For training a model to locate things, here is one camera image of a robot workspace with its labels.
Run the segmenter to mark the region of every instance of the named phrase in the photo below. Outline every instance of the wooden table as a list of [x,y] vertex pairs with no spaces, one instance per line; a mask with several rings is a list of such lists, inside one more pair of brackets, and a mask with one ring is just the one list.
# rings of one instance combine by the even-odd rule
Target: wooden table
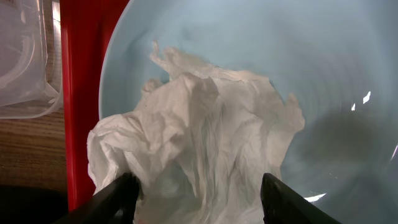
[[0,184],[67,192],[63,109],[0,120]]

